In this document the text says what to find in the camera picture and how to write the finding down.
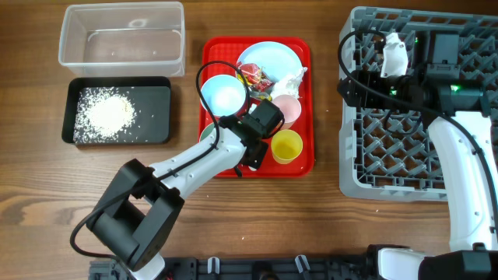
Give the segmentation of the red foil snack wrapper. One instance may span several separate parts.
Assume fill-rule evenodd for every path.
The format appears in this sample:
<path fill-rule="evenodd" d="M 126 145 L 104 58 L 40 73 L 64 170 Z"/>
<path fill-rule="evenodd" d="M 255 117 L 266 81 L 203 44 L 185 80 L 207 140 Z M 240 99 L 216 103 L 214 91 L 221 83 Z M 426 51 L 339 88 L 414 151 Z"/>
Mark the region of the red foil snack wrapper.
<path fill-rule="evenodd" d="M 270 90 L 274 85 L 269 77 L 262 71 L 262 68 L 255 63 L 243 64 L 241 61 L 236 63 L 236 67 L 243 75 L 237 74 L 237 78 L 243 82 L 246 80 L 250 97 L 257 100 L 271 101 Z"/>

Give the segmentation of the white tissue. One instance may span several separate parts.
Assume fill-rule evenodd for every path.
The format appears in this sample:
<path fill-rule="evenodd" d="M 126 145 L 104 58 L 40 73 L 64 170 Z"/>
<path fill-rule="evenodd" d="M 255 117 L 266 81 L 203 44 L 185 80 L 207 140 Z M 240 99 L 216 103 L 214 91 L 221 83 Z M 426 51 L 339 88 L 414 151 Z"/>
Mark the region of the white tissue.
<path fill-rule="evenodd" d="M 299 68 L 295 74 L 288 74 L 279 80 L 273 85 L 270 97 L 273 100 L 278 96 L 292 96 L 299 99 L 299 87 L 307 70 L 307 67 Z"/>

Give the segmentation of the light blue bowl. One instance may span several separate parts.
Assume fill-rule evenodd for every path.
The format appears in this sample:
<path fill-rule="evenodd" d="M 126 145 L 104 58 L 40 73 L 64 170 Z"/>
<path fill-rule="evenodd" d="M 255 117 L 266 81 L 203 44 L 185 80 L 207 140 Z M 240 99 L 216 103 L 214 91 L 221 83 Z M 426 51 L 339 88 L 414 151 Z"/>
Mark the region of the light blue bowl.
<path fill-rule="evenodd" d="M 215 117 L 237 114 L 246 103 L 243 83 L 231 75 L 215 75 L 201 87 L 202 96 Z"/>

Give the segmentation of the mint green bowl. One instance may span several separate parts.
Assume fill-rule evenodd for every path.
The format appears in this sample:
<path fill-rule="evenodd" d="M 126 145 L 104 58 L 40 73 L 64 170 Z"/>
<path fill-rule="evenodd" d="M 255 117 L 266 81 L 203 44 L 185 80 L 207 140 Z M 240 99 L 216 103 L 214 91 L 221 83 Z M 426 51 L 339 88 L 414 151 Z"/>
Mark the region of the mint green bowl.
<path fill-rule="evenodd" d="M 215 125 L 214 125 L 213 123 L 211 123 L 211 124 L 207 125 L 207 126 L 203 129 L 203 131 L 202 131 L 202 133 L 200 134 L 200 136 L 199 136 L 199 139 L 198 139 L 198 140 L 201 142 L 203 139 L 207 138 L 207 137 L 208 137 L 208 136 L 212 133 L 212 131 L 213 131 L 214 129 L 215 129 Z"/>

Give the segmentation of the white rice pile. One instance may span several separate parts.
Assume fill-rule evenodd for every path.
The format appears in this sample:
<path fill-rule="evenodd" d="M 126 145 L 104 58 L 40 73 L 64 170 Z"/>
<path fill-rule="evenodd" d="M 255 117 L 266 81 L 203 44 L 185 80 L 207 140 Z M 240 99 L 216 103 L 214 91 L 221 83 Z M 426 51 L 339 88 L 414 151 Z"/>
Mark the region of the white rice pile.
<path fill-rule="evenodd" d="M 131 94 L 118 87 L 86 87 L 79 93 L 73 141 L 77 144 L 117 141 L 135 124 Z"/>

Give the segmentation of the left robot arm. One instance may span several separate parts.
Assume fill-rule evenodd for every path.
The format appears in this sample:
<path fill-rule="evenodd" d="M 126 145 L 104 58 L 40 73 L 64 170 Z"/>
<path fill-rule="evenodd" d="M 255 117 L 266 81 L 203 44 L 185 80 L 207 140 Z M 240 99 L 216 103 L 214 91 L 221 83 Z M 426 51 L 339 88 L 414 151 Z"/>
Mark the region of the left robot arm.
<path fill-rule="evenodd" d="M 185 199 L 207 181 L 238 165 L 258 169 L 268 150 L 266 139 L 284 117 L 263 100 L 241 117 L 215 122 L 211 133 L 181 154 L 144 166 L 124 164 L 86 221 L 134 279 L 155 279 L 165 268 L 160 250 Z"/>

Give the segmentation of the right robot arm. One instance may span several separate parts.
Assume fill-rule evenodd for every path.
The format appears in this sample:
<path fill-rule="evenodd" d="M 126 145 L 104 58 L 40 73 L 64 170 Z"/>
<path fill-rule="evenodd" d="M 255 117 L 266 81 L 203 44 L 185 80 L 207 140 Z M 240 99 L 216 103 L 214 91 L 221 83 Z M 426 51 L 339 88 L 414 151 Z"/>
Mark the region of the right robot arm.
<path fill-rule="evenodd" d="M 343 68 L 338 92 L 351 107 L 420 113 L 442 169 L 451 236 L 449 252 L 437 256 L 371 245 L 367 273 L 379 279 L 495 279 L 497 168 L 485 86 L 460 78 L 456 33 L 418 35 L 413 73 L 398 35 L 379 38 L 381 70 Z"/>

